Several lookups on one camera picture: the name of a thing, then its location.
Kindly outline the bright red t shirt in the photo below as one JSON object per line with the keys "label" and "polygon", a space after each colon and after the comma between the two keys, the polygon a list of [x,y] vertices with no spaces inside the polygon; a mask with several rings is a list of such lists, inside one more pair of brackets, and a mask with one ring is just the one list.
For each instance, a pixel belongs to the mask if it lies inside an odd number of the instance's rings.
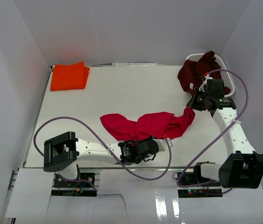
{"label": "bright red t shirt", "polygon": [[137,121],[132,121],[124,116],[113,113],[100,117],[103,127],[116,140],[143,140],[149,136],[170,139],[181,137],[193,123],[195,112],[185,108],[183,115],[177,117],[169,112],[157,112],[142,115]]}

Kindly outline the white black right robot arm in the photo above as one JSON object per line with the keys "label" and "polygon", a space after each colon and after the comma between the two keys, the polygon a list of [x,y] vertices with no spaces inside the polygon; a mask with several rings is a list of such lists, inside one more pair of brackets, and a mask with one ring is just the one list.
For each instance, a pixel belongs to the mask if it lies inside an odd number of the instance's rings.
{"label": "white black right robot arm", "polygon": [[193,182],[204,186],[209,180],[224,188],[256,189],[263,177],[263,154],[258,154],[244,134],[237,118],[235,103],[224,95],[222,79],[208,77],[187,106],[198,111],[209,111],[218,125],[227,149],[223,164],[198,162],[194,166]]}

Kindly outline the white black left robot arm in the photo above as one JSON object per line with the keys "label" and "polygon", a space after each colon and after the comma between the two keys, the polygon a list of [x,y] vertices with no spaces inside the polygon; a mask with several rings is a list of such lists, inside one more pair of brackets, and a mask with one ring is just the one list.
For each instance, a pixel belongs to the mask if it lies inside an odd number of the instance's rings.
{"label": "white black left robot arm", "polygon": [[43,170],[60,173],[66,183],[76,186],[80,182],[77,168],[81,167],[82,161],[130,166],[154,160],[157,153],[165,150],[164,140],[151,136],[140,141],[128,140],[104,147],[101,143],[77,138],[74,132],[66,132],[44,142]]}

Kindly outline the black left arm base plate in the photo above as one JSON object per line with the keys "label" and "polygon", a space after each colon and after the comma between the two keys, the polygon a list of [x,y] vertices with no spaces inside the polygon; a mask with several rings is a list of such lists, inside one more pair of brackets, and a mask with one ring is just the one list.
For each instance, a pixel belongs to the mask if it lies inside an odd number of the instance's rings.
{"label": "black left arm base plate", "polygon": [[[87,180],[96,188],[99,184],[99,175],[96,173],[79,173],[78,180]],[[52,196],[77,196],[77,197],[96,197],[97,193],[87,182],[69,182],[59,174],[55,174],[55,179],[51,190]]]}

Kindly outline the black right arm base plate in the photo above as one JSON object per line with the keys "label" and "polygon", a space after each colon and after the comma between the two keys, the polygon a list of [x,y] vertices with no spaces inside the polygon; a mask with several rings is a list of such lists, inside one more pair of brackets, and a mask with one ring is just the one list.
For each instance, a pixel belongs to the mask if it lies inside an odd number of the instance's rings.
{"label": "black right arm base plate", "polygon": [[[186,172],[180,179],[180,185],[194,185],[198,184],[199,180],[195,176],[193,170]],[[203,186],[193,187],[178,187],[178,197],[181,198],[208,198],[208,197],[222,197],[222,188],[219,183],[211,183]]]}

